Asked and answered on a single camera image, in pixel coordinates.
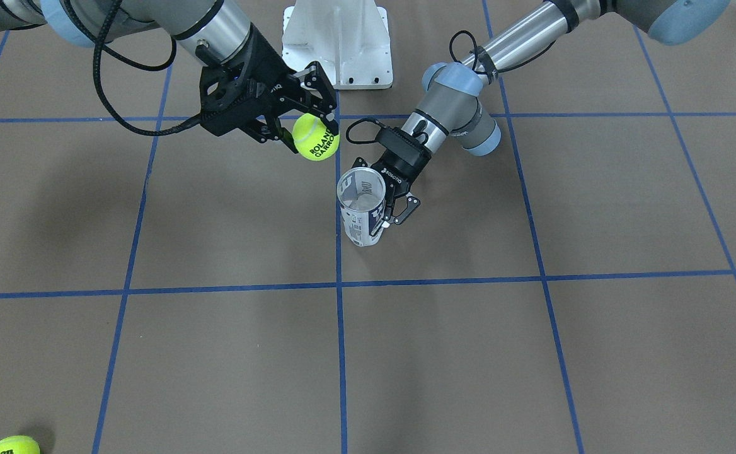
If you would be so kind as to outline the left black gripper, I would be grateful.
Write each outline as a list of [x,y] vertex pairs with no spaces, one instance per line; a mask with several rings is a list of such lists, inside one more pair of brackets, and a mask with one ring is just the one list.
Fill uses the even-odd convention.
[[[365,158],[357,157],[350,172],[379,172],[386,183],[393,185],[390,192],[399,198],[388,202],[388,226],[400,225],[420,206],[420,199],[407,193],[431,160],[432,153],[420,141],[399,127],[383,127],[377,133],[376,141],[385,147],[385,152],[379,160],[370,166]],[[396,202],[401,199],[406,203],[405,209],[396,214],[394,213]]]

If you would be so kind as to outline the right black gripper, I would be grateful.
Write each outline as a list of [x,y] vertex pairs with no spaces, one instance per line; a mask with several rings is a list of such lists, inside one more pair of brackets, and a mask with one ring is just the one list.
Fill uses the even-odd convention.
[[199,58],[206,64],[199,80],[199,124],[216,137],[242,127],[259,143],[280,141],[299,153],[279,120],[290,110],[313,115],[339,135],[336,93],[322,63],[311,61],[294,73],[256,26],[250,26],[243,47],[227,62],[204,46]]

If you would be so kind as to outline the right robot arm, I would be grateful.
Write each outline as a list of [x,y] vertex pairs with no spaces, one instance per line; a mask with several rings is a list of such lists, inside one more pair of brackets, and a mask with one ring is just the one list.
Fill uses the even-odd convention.
[[[0,1],[0,32],[51,26],[64,40],[93,52],[95,91],[123,127],[164,137],[201,126],[216,137],[235,129],[264,143],[280,141],[311,161],[339,146],[335,90],[319,61],[293,69],[236,1]],[[161,29],[170,37],[162,64],[143,64],[110,48],[112,40]],[[101,81],[104,55],[158,72],[184,48],[203,66],[199,112],[161,130],[133,126],[114,109]]]

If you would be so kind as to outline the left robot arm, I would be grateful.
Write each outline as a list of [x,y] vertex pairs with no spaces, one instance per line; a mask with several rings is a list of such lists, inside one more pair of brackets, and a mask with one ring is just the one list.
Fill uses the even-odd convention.
[[425,95],[402,127],[379,124],[384,147],[370,171],[382,179],[379,207],[368,212],[360,232],[377,235],[402,224],[420,205],[411,186],[448,137],[475,156],[500,144],[497,121],[481,106],[480,93],[501,74],[540,57],[555,41],[586,20],[616,13],[665,45],[702,34],[728,8],[727,1],[544,1],[463,60],[432,64],[423,74]]

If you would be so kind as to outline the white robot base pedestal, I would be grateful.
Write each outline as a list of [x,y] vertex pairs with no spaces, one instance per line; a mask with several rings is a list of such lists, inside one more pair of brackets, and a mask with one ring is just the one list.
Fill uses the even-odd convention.
[[394,72],[388,12],[374,1],[296,1],[284,9],[282,58],[319,61],[337,90],[384,90]]

